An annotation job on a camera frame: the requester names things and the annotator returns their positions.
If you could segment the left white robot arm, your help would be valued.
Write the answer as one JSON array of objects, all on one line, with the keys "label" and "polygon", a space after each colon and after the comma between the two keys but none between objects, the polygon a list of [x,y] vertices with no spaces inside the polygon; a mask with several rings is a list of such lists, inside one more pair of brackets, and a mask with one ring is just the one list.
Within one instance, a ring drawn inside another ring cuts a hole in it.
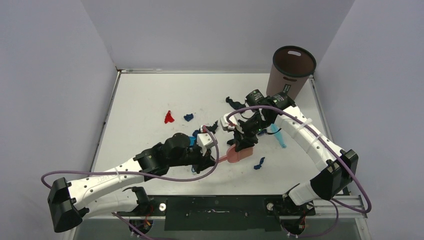
[{"label": "left white robot arm", "polygon": [[88,173],[82,179],[55,180],[47,198],[54,232],[66,232],[84,219],[107,213],[144,215],[151,202],[140,183],[169,181],[166,174],[171,167],[193,165],[198,172],[215,169],[210,149],[217,146],[212,133],[199,133],[194,144],[186,134],[176,133],[107,171]]}]

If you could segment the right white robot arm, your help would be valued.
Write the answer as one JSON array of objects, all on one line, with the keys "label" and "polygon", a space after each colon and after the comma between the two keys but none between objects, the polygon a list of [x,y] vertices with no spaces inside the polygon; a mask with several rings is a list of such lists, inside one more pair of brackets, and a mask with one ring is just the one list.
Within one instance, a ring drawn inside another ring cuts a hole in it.
[{"label": "right white robot arm", "polygon": [[305,151],[318,170],[312,179],[296,184],[283,194],[282,207],[286,213],[294,215],[303,204],[315,199],[329,201],[351,182],[357,182],[358,155],[325,137],[286,94],[263,96],[256,89],[246,96],[246,103],[247,107],[220,118],[222,129],[234,133],[237,152],[252,148],[258,143],[260,131],[276,125]]}]

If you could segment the pink hand brush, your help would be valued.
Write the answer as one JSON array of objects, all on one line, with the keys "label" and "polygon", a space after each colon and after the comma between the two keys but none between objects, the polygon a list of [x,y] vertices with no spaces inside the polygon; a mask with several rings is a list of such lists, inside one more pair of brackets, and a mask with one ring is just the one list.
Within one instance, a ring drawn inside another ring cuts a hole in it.
[{"label": "pink hand brush", "polygon": [[237,163],[245,158],[250,157],[254,152],[253,147],[245,148],[240,151],[236,151],[236,145],[232,145],[226,151],[226,155],[220,157],[216,160],[218,163],[228,162],[228,163]]}]

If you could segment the blue dustpan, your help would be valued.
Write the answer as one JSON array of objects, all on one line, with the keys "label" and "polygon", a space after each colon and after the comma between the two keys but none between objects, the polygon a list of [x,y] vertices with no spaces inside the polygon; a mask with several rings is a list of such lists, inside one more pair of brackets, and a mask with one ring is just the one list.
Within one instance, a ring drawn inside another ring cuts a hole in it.
[{"label": "blue dustpan", "polygon": [[[190,136],[189,139],[190,139],[190,146],[193,147],[197,143],[197,138],[194,137],[194,136]],[[191,172],[193,174],[197,173],[197,164],[196,163],[191,165]]]}]

